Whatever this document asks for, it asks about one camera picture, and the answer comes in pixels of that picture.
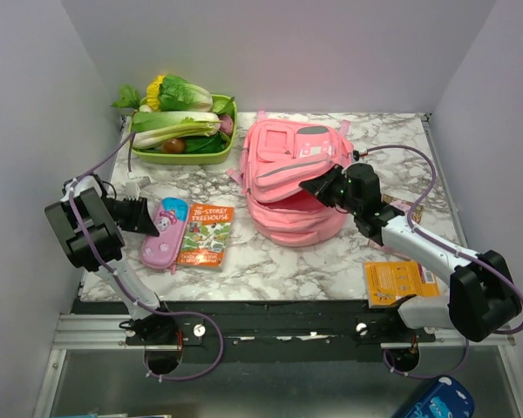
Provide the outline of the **pink pencil case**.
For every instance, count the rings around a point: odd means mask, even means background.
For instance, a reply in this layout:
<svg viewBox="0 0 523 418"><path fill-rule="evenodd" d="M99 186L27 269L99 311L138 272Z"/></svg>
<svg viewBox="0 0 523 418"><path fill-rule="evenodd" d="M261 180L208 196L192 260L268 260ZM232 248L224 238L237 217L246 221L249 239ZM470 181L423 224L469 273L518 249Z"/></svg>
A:
<svg viewBox="0 0 523 418"><path fill-rule="evenodd" d="M183 199L164 198L156 206L153 223L158 236L147 236L140 256L142 263L154 270L175 269L189 215Z"/></svg>

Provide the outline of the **pink student backpack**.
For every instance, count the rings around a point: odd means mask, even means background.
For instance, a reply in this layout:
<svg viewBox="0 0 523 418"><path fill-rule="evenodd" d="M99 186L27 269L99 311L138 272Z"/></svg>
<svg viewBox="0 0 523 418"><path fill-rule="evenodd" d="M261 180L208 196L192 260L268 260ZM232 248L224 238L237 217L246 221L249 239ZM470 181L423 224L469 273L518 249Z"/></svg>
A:
<svg viewBox="0 0 523 418"><path fill-rule="evenodd" d="M338 129L258 114L227 175L241 188L256 230L280 246L304 247L334 237L346 216L321 204L300 183L352 161L350 122Z"/></svg>

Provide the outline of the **illustrated picture book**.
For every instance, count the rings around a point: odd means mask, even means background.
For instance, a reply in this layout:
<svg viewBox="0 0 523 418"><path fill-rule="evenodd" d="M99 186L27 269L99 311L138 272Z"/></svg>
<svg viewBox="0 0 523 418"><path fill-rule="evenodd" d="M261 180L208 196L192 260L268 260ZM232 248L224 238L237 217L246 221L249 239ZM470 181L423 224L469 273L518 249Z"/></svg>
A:
<svg viewBox="0 0 523 418"><path fill-rule="evenodd" d="M404 214L408 214L410 209L414 206L413 202L403 200L385 193L382 195L382 200L386 204L389 204L401 210ZM411 213L411 220L414 223L419 224L422 220L423 212L424 207L421 204L415 206Z"/></svg>

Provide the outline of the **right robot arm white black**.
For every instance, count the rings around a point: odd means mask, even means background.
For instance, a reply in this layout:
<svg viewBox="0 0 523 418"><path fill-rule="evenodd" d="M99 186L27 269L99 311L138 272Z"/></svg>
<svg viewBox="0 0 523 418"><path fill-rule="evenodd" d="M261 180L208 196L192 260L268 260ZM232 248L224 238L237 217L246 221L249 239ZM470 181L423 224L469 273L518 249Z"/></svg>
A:
<svg viewBox="0 0 523 418"><path fill-rule="evenodd" d="M370 165L335 165L300 187L327 207L351 214L365 237L416 261L448 287L446 295L409 296L384 318L384 332L405 340L415 329L451 328L481 342L507 333L506 323L523 318L523 294L515 287L505 259L494 251L477 253L412 223L409 215L385 203L380 180ZM513 331L523 330L523 320Z"/></svg>

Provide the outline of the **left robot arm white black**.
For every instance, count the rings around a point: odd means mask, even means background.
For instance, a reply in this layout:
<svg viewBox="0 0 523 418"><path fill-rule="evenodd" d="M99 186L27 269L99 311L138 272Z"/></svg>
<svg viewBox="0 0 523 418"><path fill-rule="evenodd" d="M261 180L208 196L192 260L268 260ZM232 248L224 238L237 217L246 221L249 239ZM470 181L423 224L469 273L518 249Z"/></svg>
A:
<svg viewBox="0 0 523 418"><path fill-rule="evenodd" d="M166 304L142 282L123 254L123 231L160 236L147 199L110 198L95 173L67 181L63 192L61 200L44 209L45 216L71 264L105 280L125 304L130 319L119 327L144 344L180 338Z"/></svg>

